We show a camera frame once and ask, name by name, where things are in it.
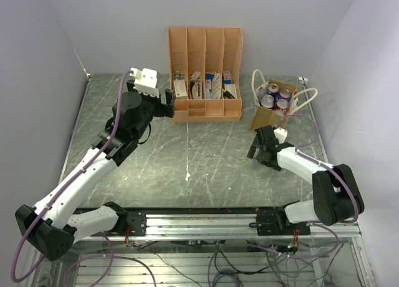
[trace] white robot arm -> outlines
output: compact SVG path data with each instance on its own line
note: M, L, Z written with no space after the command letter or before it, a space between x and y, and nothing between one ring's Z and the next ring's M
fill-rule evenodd
M122 94L120 120L115 137L108 147L84 168L110 139L117 105L112 111L114 116L108 120L102 131L82 161L73 171L33 207L21 206L16 212L17 223L25 234L31 223L41 211L46 211L28 237L50 261L57 260L73 245L86 236L100 231L121 234L126 230L127 212L115 203L80 215L74 215L76 208L94 190L95 186L110 172L115 170L138 146L154 117L173 117L174 97L171 90L157 88L156 71L150 69L131 69L127 82L128 91ZM53 196L76 173L82 172L57 200L47 207Z
M313 200L291 203L285 206L285 214L290 223L303 221L321 221L330 226L354 215L353 203L339 181L331 175L321 161L312 161L299 155L295 147L284 142L287 131L265 126L255 130L256 136L249 149L248 158L253 158L275 170L290 170L309 182L313 188ZM340 175L355 198L359 213L364 211L364 203L353 173L345 164L332 165L323 163Z

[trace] wire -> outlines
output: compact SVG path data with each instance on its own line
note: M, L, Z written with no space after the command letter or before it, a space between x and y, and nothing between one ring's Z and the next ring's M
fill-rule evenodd
M229 278L233 279L233 282L236 284L236 287L244 287L243 282L240 280L239 276L233 272L232 270L226 268L223 270L223 273L217 273L212 281L212 287L216 287L218 282L220 281L221 278L224 278L225 276L228 276Z
M141 247L140 245L133 245L134 248L138 249L138 250L144 250L145 248L148 248L150 245L153 245L154 243L157 243L158 241L153 241L149 244L147 244L146 246Z
M55 203L55 201L63 194L63 192L69 187L69 185L74 182L80 174L82 174L93 162L96 160L102 152L109 146L109 144L112 142L113 138L115 137L115 134L117 133L118 125L119 125L119 119L120 119L120 111L121 111L121 104L122 104L122 94L123 94L123 84L126 80L126 77L132 73L133 71L127 71L124 73L122 78L120 79L120 84L119 84L119 90L118 90L118 100L117 100L117 111L115 114L115 123L113 126L113 129L111 131L111 134L109 136L109 139L107 142L104 143L104 145L101 147L101 149L83 166L82 169L78 170L73 176L69 178L68 181L64 183L64 185L58 190L58 192L55 193L55 195L50 199L50 201L46 204L46 207L36 216L34 221L29 225L28 229L26 230L25 234L22 236L20 242L17 245L14 258L12 259L11 263L11 281L14 283L20 283L24 281L28 276L30 276L33 271L42 263L44 260L44 256L41 256L39 260L30 268L30 270L23 275L20 278L16 277L16 267L17 267L17 262L19 255L21 254L22 247L25 243L25 241L28 239L29 235L31 234L32 230L34 227L37 225L37 223L44 217L44 215L47 213L48 210L51 209L52 205Z
M231 262L228 260L228 258L226 257L226 255L223 253L223 250L220 248L220 244L216 247L218 250L216 251L215 257L214 257L214 267L216 268L216 270L219 273L223 273L223 271L220 271L218 266L216 265L216 258L218 257L218 253L221 253L222 256L224 257L224 259L226 260L226 262L230 265L230 267L236 271L236 274L240 274L240 275L256 275L258 273L266 273L264 270L270 268L270 266L261 268L260 270L257 271L241 271L239 269L237 269L233 264L231 264Z
M138 145L143 145L143 144L145 144L145 143L147 142L147 140L150 138L150 135L151 135L151 123L148 124L148 136L147 136L147 139L144 140L143 142L138 142L137 144L138 144Z
M287 274L288 274L288 261L289 261L289 259L287 259L287 263L286 263L286 272L287 272ZM287 276L287 285L289 285L289 276Z
M299 276L299 265L298 265L298 261L297 260L294 260L294 262L295 262L295 265L297 266L297 274L298 274L298 276ZM296 287L297 286L297 277L295 276L294 277L294 287Z
M116 255L114 255L113 246L112 246L112 243L111 243L111 241L109 240L108 236L107 236L104 232L101 232L101 235L104 237L105 241L107 241L111 253L110 253L109 255L106 255L106 254L91 255L91 256L88 256L88 257L85 257L85 258L82 258L82 259L79 259L78 261L76 261L76 262L75 262L74 264L72 264L72 265L68 268L68 270L65 272L64 280L63 280L64 287L67 287L67 277L68 277L69 273L70 273L77 265L79 265L81 262L83 262L83 261L85 261L85 260L89 260L89 259L99 259L99 258L110 258L110 263L109 263L107 269L105 270L105 272L102 274L102 276L99 277L99 278L97 279L97 281L94 282L93 284L91 284L89 287L94 287L95 285L97 285L102 279L104 279L104 278L108 275L108 272L109 272L109 270L110 270L110 268L111 268L111 266L112 266L113 259L130 260L130 261L134 261L134 262L137 262L137 263L141 264L141 265L144 266L144 267L148 270L148 272L150 273L150 275L151 275L151 277L152 277L152 280L153 280L153 283L154 283L154 287L156 287L156 280L155 280L154 274L152 273L151 269L150 269L144 262L141 262L140 260L135 259L135 258L130 258L130 257L124 257L124 256L116 256Z
M156 255L159 259L161 259L162 262L164 262L164 264L168 265L170 268L173 268L175 271L177 271L181 276L184 276L185 278L189 279L190 281L196 283L199 287L202 287L201 284L199 282L197 282L194 279L191 279L189 276L186 276L184 273L182 273L180 270L178 270L176 267L174 267L173 265L167 263L164 259L162 259L162 257L160 255L158 255L157 253L154 253L150 250L144 250L144 251L148 251L151 254Z
M130 231L131 230L132 229L129 226L126 229L126 236L125 236L125 242L124 242L125 246L132 246L132 244L129 243L129 236L130 236Z
M314 254L314 255L309 255L309 256L301 256L301 255L288 255L288 254L285 254L285 253L281 253L281 252L279 252L279 251L276 251L275 249L266 248L266 247L261 246L261 245L254 245L254 244L252 244L252 243L245 244L245 245L246 245L246 246L251 246L251 247L253 247L253 248L260 248L260 249L263 250L263 251L268 251L268 252L270 252L270 253L277 254L278 256L283 256L283 257L290 258L290 259L313 259L313 258L320 258L320 257L324 257L325 255L328 255L329 253L334 252L334 251L338 248L340 239L339 239L338 235L336 234L336 232L334 232L333 230L331 230L329 227L322 225L321 223L309 223L309 225L313 225L313 226L317 226L317 227L319 227L319 228L323 228L323 229L329 231L331 234L333 234L333 236L334 236L334 238L335 238L335 244L334 244L334 246L333 246L331 249L325 251L324 253Z
M310 122L312 122L314 130L316 131L315 138L313 140L311 140L310 142L297 145L295 147L295 152L296 152L296 154L298 154L298 156L301 156L302 158L305 158L305 159L307 159L307 160L309 160L309 161L311 161L311 162L313 162L313 163L315 163L317 165L320 165L321 167L325 168L328 172L330 172L338 180L338 182L341 184L341 186L343 186L343 188L347 192L347 194L349 196L349 199L352 202L353 211L354 211L354 216L353 216L353 218L351 220L348 220L348 221L344 220L344 221L341 221L341 222L342 223L354 223L354 222L356 222L357 219L358 219L358 216L359 216L359 209L358 209L358 206L357 206L357 203L356 203L356 199L355 199L352 191L349 189L349 186L344 182L344 180L342 180L340 175L337 174L337 172L335 172L330 166L326 165L324 162L318 161L317 159L315 159L315 158L313 158L311 156L306 155L305 153L303 153L303 152L301 152L299 150L299 148L306 147L308 145L312 145L312 144L314 144L317 141L318 137L320 136L320 131L319 131L319 127L317 126L316 122L314 122L311 118L306 117L306 116L301 115L301 114L289 114L289 115L285 115L283 118L281 118L276 123L276 127L278 127L281 124L281 122L284 119L288 118L288 117L302 117L302 118L307 119Z
M332 257L332 259L331 259L331 261L330 261L330 263L329 263L329 266L327 267L327 270L325 271L324 275L321 276L320 278L315 279L313 282L311 282L311 283L310 283L309 285L307 285L306 287L309 287L311 284L313 284L314 282L318 281L319 279L322 279L322 284L321 284L321 286L323 286L324 277L325 277L326 274L329 272L330 267L331 267L332 263L334 262L335 257L338 255L338 253L341 251L341 249L344 247L344 245L345 245L345 243L343 243L343 244L339 247L339 249L335 252L335 254L334 254L334 256Z
M267 263L271 266L271 270L272 270L274 276L277 278L277 282L282 284L283 286L285 286L286 284L281 280L281 277L279 276L279 273L272 266L273 264L274 264L274 266L277 266L277 261L278 261L279 257L277 257L277 259L274 260L274 262L272 263L272 261L270 260L269 255L270 255L269 253L266 253Z
M259 75L261 76L262 81L263 81L263 84L266 84L266 80L264 79L263 74L262 74L262 72L261 72L260 70L256 69L256 70L254 70L254 72L252 73L252 79L251 79L252 93L254 94L255 105L256 105L256 106L259 106L259 99L257 98L256 91L255 91L255 87L254 87L254 81L255 81L255 75L256 75L256 73L259 73Z

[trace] orange wooden organizer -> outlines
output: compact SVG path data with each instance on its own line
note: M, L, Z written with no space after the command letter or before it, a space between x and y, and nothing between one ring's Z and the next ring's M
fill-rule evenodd
M242 100L239 92L239 67L243 49L241 28L171 27L168 32L170 86L176 71L184 75L186 88L189 74L201 72L203 95L205 72L222 75L230 71L237 88L237 99L175 100L173 122L237 122L241 118Z

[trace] table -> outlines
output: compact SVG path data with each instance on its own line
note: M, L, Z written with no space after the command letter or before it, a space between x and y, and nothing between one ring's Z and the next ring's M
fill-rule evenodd
M112 116L120 77L91 75L63 176L81 161ZM299 85L297 77L274 78ZM161 75L158 84L169 84L168 79ZM109 201L122 207L256 207L311 199L311 185L297 175L246 158L254 138L248 129L255 113L251 76L242 75L239 86L243 99L239 122L177 124L154 119L148 142L100 182L80 207L97 208ZM313 117L309 105L300 112ZM286 129L287 141L294 145L315 135L313 125L300 118L288 121ZM325 159L320 142L303 151Z

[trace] cable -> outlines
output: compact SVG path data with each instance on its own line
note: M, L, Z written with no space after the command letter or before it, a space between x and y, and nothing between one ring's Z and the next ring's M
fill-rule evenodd
M295 265L297 266L297 274L298 274L298 276L299 276L299 265L298 265L298 261L297 261L297 260L294 260L294 262L295 262ZM296 287L296 286L297 286L297 277L294 278L294 287Z
M22 236L20 242L18 243L18 246L16 248L14 258L12 259L11 263L11 281L14 283L20 283L24 281L28 276L30 276L33 271L42 263L44 260L44 256L41 256L39 260L32 266L32 268L22 277L17 278L16 277L16 267L17 267L17 262L19 255L21 254L21 250L23 245L25 244L25 241L28 239L29 235L31 234L32 230L34 227L37 225L39 220L43 218L43 216L47 213L48 210L51 209L52 205L55 203L55 201L62 195L62 193L69 187L69 185L76 180L80 176L81 173L84 172L92 163L94 160L96 160L99 155L104 152L104 150L108 147L108 145L112 142L113 138L115 137L115 134L117 133L118 125L119 125L119 118L120 118L120 110L121 110L121 104L122 104L122 94L123 94L123 85L126 80L126 77L131 73L132 71L127 71L124 73L122 78L120 79L120 84L119 84L119 90L118 90L118 99L117 99L117 111L115 113L115 123L112 129L112 132L109 136L109 139L107 142L104 143L102 148L83 166L82 169L78 170L68 181L64 183L64 185L59 189L58 192L55 193L55 195L51 198L51 200L47 203L46 208L44 208L38 216L34 219L34 221L31 223L31 225L28 227L26 230L25 234Z
M111 244L111 241L110 241L109 238L104 234L104 232L101 232L101 235L105 238L105 240L107 241L107 243L108 243L108 245L109 245L109 247L110 247L110 252L111 252L111 254L109 255L109 256L110 256L110 263L108 264L107 269L104 271L104 273L97 279L96 282L94 282L93 284L91 284L90 287L94 287L94 286L97 285L102 279L105 278L105 276L108 274L108 272L109 272L110 269L111 269L112 262L113 262L113 259L114 259L114 255L113 255L113 246L112 246L112 244ZM77 265L79 265L80 262L82 262L82 261L84 261L84 260L96 258L96 257L98 257L98 256L99 256L99 257L105 257L106 255L92 255L92 256L89 256L89 257L86 257L86 258L79 259L79 260L76 261L74 264L72 264L72 265L67 269L67 271L65 272L64 280L62 281L63 284L64 284L64 287L68 287L68 284L67 284L68 275L69 275L69 273L70 273Z
M233 279L233 282L236 284L236 287L244 287L243 282L240 280L239 276L233 272L232 270L226 268L223 270L223 273L217 273L212 281L212 287L216 287L218 282L220 281L221 278L224 278L225 276L228 276L229 278Z
M241 271L241 270L237 269L233 264L231 264L231 262L228 260L228 258L226 257L226 255L223 253L222 249L221 249L219 246L220 246L220 245L218 245L218 246L216 247L218 250L216 251L216 254L215 254L215 257L214 257L214 260L213 260L213 261L214 261L214 267L216 268L216 271L218 271L219 273L223 273L223 271L220 271L219 268L218 268L218 266L216 265L216 258L218 257L218 253L221 253L221 254L222 254L222 256L224 257L224 259L226 260L226 262L230 265L230 267L231 267L233 270L236 271L236 274L237 274L237 275L247 275L247 276L256 275L256 274L258 274L258 273L265 273L264 270L270 268L270 266L266 266L266 267L261 268L260 270L257 270L257 271Z
M329 172L339 181L339 183L341 184L341 186L343 186L343 188L344 188L345 191L347 192L347 194L348 194L348 196L349 196L349 199L350 199L350 201L352 202L353 211L354 211L353 219L348 220L348 221L347 221L347 220L344 220L344 221L341 221L341 222L342 222L342 223L354 223L354 222L356 222L357 219L358 219L358 216L359 216L359 209L358 209L358 206L357 206L357 203L356 203L356 199L355 199L355 197L354 197L352 191L349 189L348 185L344 182L344 180L342 180L342 178L340 177L340 175L337 174L337 173L336 173L332 168L330 168L328 165L326 165L326 164L323 163L323 162L318 161L317 159L315 159L315 158L313 158L313 157L311 157L311 156L306 155L305 153L302 153L302 152L299 150L299 148L306 147L306 146L308 146L308 145L312 145L312 144L314 144L314 143L317 141L317 138L318 138L319 135L320 135L320 131L319 131L319 127L317 126L316 122L314 122L311 118L306 117L306 116L301 115L301 114L289 114L289 115L285 115L283 118L281 118L281 119L276 123L276 127L278 127L278 126L281 124L281 122L282 122L284 119L288 118L288 117L303 117L304 119L307 119L307 120L309 120L310 122L312 122L313 127L314 127L314 130L316 131L316 136L315 136L315 138L314 138L313 140L311 140L310 142L308 142L308 143L303 143L303 144L297 145L297 146L295 147L295 152L296 152L296 154L298 154L298 155L301 156L302 158L305 158L305 159L307 159L307 160L310 160L311 162L313 162L313 163L315 163L315 164L317 164L317 165L320 165L321 167L325 168L327 171L329 171Z
M338 253L341 251L341 249L344 247L344 245L345 245L345 243L343 243L343 244L339 247L339 249L335 252L335 254L334 254L334 256L332 257L332 259L331 259L331 261L330 261L330 263L329 263L329 266L327 267L327 270L325 271L324 275L321 276L320 278L315 279L313 282L311 282L311 283L310 283L309 285L307 285L306 287L309 287L311 284L313 284L314 282L316 282L316 281L319 280L319 279L322 279L322 284L321 284L321 286L323 286L324 277L325 277L326 274L329 272L330 267L331 267L332 263L334 262L335 257L338 255Z
M287 272L287 274L288 274L288 259L287 259L287 263L286 263L286 272ZM289 276L287 276L287 285L289 285Z
M144 250L145 248L148 248L150 245L153 245L154 243L157 243L158 241L153 241L146 246L141 247L140 245L133 245L134 248L137 248L138 250Z
M263 250L263 251L268 251L268 252L270 252L270 253L275 253L275 254L277 254L278 256L283 256L283 257L290 258L290 259L313 259L313 258L320 258L320 257L324 257L325 255L328 255L329 253L332 253L333 251L335 251L335 250L338 248L340 239L339 239L338 235L336 234L336 232L334 232L333 230L331 230L329 227L322 225L321 223L309 223L309 225L313 225L313 226L317 226L317 227L319 227L319 228L323 228L323 229L329 231L331 234L333 234L333 236L335 237L335 244L334 244L334 246L333 246L331 249L325 251L324 253L314 254L314 255L309 255L309 256L300 256L300 255L288 255L288 254L285 254L285 253L281 253L281 252L279 252L279 251L276 251L275 249L266 248L266 247L261 246L261 245L254 245L254 244L251 244L251 243L250 243L250 244L245 244L245 245L246 245L246 246L251 246L251 247L253 247L253 248L260 248L260 249Z
M132 229L128 226L126 230L126 236L125 236L125 242L123 243L125 246L132 246L132 243L129 243L129 236L130 236L130 231Z
M144 250L144 251L148 251L151 254L156 255L159 259L161 259L162 262L164 262L164 264L168 265L169 267L173 268L175 271L177 271L181 276L184 276L185 278L189 279L190 281L196 283L199 287L202 287L201 284L199 282L197 282L194 279L191 279L189 276L186 276L184 273L182 273L180 270L178 270L176 267L174 267L173 265L170 265L169 263L167 263L164 259L162 259L162 257L160 255L158 255L157 253L154 253L150 250Z
M113 246L112 246L112 243L111 243L111 241L109 240L108 236L107 236L104 232L101 232L101 235L102 235L102 236L104 237L104 239L107 241L108 246L109 246L109 248L110 248L111 254L109 254L109 255L106 255L106 254L91 255L91 256L88 256L88 257L85 257L85 258L82 258L82 259L79 259L78 261L76 261L76 262L75 262L74 264L72 264L72 265L68 268L68 270L65 272L64 280L63 280L64 287L67 287L67 277L68 277L69 273L70 273L77 265L79 265L80 262L83 262L83 261L89 260L89 259L99 259L99 258L110 258L110 264L108 265L107 269L106 269L105 272L102 274L102 276L101 276L95 283L91 284L89 287L94 287L95 285L97 285L102 279L104 279L104 278L108 275L108 272L109 272L109 270L110 270L110 268L111 268L113 259L130 260L130 261L134 261L134 262L137 262L137 263L141 264L141 265L144 266L144 267L148 270L148 272L150 273L150 275L151 275L151 277L152 277L152 280L153 280L153 283L154 283L154 287L156 287L155 276L154 276L154 274L152 273L151 269L150 269L144 262L141 262L140 260L135 259L135 258L130 258L130 257L124 257L124 256L116 256L116 255L114 255L114 253L113 253Z

